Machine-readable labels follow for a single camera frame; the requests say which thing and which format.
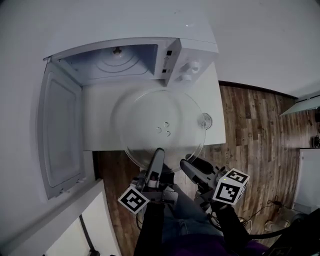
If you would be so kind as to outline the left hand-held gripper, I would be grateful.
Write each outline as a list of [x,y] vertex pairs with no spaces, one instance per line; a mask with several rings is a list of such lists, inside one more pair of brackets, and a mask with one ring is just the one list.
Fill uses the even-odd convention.
[[165,151],[157,148],[148,170],[142,170],[119,196],[118,202],[133,214],[148,203],[162,203],[175,207],[178,193],[173,189],[175,173],[164,163]]

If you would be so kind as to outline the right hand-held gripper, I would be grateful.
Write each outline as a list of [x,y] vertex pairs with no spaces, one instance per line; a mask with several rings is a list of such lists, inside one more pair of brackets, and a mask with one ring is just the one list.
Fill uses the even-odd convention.
[[204,211],[213,201],[234,206],[242,197],[250,176],[235,168],[215,168],[202,158],[196,157],[192,163],[180,161],[181,170],[198,186],[194,202]]

